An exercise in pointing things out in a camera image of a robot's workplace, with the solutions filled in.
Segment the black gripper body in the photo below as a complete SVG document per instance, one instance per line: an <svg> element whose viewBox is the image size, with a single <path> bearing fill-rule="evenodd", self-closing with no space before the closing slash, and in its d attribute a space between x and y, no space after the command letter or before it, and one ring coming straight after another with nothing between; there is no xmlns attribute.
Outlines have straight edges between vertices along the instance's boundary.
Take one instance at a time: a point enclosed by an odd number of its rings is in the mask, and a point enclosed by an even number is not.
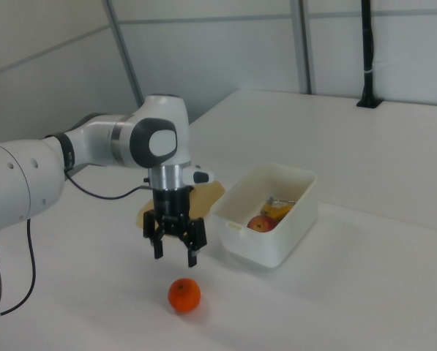
<svg viewBox="0 0 437 351"><path fill-rule="evenodd" d="M191 186L153 190L154 216L161 235L181 236L190 221Z"/></svg>

